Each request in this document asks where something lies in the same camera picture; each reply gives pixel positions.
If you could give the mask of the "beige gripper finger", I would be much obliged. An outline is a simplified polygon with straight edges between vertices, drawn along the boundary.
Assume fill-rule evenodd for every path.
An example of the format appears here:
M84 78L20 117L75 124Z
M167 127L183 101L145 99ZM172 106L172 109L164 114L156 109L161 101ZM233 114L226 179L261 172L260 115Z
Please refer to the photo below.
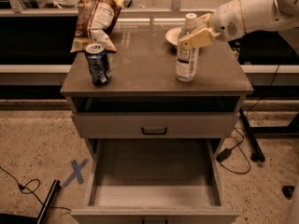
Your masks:
M178 40L178 46L182 49L199 49L211 45L219 35L212 28L202 28L182 36Z
M212 16L211 13L206 13L206 14L200 16L200 17L197 19L196 24L197 24L199 27L209 27L209 26L210 26L210 18L211 18L211 16Z

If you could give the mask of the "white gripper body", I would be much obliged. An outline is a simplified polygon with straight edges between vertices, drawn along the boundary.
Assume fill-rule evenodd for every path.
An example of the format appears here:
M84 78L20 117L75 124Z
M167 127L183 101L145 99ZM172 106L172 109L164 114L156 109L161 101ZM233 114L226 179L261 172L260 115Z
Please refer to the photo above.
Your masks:
M232 41L245 35L241 1L233 0L218 7L209 20L210 27L219 34L218 39Z

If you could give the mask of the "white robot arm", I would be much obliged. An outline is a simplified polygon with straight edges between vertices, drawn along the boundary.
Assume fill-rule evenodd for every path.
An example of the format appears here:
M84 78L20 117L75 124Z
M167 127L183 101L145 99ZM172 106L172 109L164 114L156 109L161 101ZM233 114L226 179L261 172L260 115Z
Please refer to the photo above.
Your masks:
M178 40L184 49L232 41L256 31L283 31L298 26L299 0L233 0L196 20L195 29Z

